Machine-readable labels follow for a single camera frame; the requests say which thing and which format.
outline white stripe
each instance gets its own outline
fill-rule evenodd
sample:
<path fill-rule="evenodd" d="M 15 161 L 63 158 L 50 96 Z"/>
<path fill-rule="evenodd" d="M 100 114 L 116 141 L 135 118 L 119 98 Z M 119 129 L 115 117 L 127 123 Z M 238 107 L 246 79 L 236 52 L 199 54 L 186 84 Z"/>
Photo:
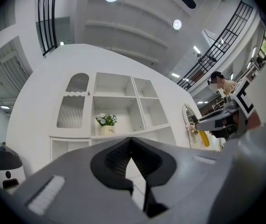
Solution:
<path fill-rule="evenodd" d="M 37 197 L 29 203 L 28 208 L 32 212 L 43 216 L 64 183 L 64 177 L 54 176 Z"/>

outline white flowers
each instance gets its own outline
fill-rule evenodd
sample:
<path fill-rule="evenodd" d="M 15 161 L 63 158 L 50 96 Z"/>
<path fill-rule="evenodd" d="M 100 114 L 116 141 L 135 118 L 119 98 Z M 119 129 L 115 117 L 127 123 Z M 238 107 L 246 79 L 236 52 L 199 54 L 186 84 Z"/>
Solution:
<path fill-rule="evenodd" d="M 198 134 L 198 131 L 197 131 L 195 125 L 190 125 L 187 129 L 191 133 Z"/>
<path fill-rule="evenodd" d="M 104 113 L 100 113 L 95 117 L 95 119 L 100 124 L 100 126 L 105 126 L 105 125 L 114 126 L 115 123 L 117 123 L 117 118 L 113 114 L 106 115 Z"/>

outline potted plant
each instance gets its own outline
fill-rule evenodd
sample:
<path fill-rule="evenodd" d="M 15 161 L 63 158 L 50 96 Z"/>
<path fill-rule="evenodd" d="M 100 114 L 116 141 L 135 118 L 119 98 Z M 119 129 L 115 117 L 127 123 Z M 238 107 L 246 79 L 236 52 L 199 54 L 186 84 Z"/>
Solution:
<path fill-rule="evenodd" d="M 117 123 L 116 115 L 100 113 L 95 117 L 100 124 L 100 135 L 112 135 L 115 132 L 114 126 Z"/>

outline arched panel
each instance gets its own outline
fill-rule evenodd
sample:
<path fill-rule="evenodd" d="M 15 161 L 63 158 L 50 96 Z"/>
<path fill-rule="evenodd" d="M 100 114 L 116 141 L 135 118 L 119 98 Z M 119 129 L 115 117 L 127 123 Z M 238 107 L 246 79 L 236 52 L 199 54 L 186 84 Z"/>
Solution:
<path fill-rule="evenodd" d="M 66 88 L 66 92 L 86 92 L 88 81 L 89 76 L 87 74 L 78 73 L 71 78 Z"/>

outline face mask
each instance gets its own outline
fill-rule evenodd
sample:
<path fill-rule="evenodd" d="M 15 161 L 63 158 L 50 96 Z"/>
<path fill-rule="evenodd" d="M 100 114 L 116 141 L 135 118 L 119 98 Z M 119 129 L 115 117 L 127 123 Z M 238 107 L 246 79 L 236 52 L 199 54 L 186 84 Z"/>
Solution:
<path fill-rule="evenodd" d="M 217 83 L 212 83 L 208 86 L 212 91 L 217 92 L 218 88 L 217 88 Z"/>

